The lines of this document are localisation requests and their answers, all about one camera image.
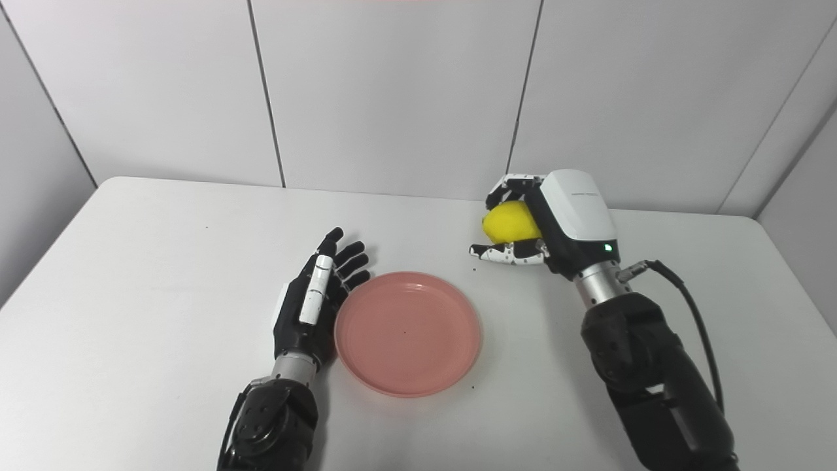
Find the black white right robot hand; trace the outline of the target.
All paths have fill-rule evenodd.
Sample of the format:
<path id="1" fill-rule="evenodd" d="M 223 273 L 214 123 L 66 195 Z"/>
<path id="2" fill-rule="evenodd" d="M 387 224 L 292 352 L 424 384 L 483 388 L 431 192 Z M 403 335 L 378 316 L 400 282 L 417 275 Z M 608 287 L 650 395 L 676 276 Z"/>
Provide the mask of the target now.
<path id="1" fill-rule="evenodd" d="M 543 264 L 570 281 L 591 266 L 619 263 L 615 223 L 588 173 L 505 174 L 485 198 L 485 209 L 482 230 L 490 242 L 473 244 L 470 256 Z"/>

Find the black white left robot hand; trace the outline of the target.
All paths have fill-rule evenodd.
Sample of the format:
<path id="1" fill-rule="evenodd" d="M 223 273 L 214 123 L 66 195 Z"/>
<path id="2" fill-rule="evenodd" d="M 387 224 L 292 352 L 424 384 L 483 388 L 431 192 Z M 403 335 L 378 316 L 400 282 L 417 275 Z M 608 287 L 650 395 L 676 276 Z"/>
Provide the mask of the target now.
<path id="1" fill-rule="evenodd" d="M 307 355 L 317 367 L 335 358 L 337 314 L 349 294 L 371 279 L 369 256 L 363 241 L 339 247 L 344 232 L 335 227 L 281 297 L 274 325 L 274 356 Z"/>

